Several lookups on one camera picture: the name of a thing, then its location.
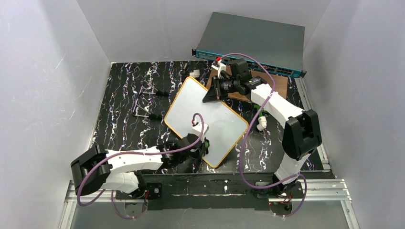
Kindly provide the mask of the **green bone-shaped eraser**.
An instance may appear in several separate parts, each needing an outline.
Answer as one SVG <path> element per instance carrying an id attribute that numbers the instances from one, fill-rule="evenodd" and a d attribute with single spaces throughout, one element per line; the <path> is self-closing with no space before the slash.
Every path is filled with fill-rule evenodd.
<path id="1" fill-rule="evenodd" d="M 208 154 L 208 153 L 209 153 L 209 151 L 208 151 L 209 146 L 210 146 L 210 142 L 209 142 L 208 139 L 206 139 L 206 140 L 204 141 L 204 143 L 203 143 L 203 146 L 202 146 L 202 152 L 203 152 L 204 154 Z"/>

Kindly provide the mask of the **yellow-framed whiteboard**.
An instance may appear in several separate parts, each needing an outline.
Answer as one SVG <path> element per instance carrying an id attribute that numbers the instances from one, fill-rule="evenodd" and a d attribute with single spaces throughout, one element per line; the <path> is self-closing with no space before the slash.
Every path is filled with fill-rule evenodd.
<path id="1" fill-rule="evenodd" d="M 209 153 L 202 159 L 212 168 L 217 168 L 243 137 L 248 122 L 224 102 L 203 103 L 208 92 L 200 82 L 192 77 L 186 78 L 176 94 L 167 113 L 165 124 L 179 137 L 191 132 L 192 118 L 201 114 L 209 126 L 205 135 L 210 142 Z"/>

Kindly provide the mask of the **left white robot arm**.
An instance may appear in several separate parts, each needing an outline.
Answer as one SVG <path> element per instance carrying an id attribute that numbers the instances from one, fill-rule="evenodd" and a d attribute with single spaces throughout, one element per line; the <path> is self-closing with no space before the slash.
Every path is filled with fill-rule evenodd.
<path id="1" fill-rule="evenodd" d="M 151 148 L 130 151 L 107 150 L 95 145 L 71 162 L 75 193 L 90 195 L 100 189 L 127 193 L 135 198 L 146 192 L 142 170 L 176 167 L 187 159 L 202 159 L 208 154 L 209 140 L 188 134 Z"/>

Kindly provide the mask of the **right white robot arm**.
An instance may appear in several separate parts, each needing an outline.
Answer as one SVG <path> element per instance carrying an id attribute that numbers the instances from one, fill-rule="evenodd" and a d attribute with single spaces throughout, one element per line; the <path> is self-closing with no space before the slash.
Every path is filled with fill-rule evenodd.
<path id="1" fill-rule="evenodd" d="M 216 59 L 212 68 L 217 71 L 217 75 L 212 78 L 202 101 L 220 101 L 231 93 L 239 93 L 259 106 L 257 114 L 265 110 L 273 116 L 284 128 L 284 156 L 273 175 L 273 183 L 266 188 L 278 186 L 283 189 L 293 184 L 304 162 L 322 143 L 318 114 L 312 109 L 305 111 L 291 104 L 274 91 L 274 85 L 269 85 L 260 76 L 253 77 L 243 58 L 230 62 L 230 74 L 226 72 L 221 57 Z"/>

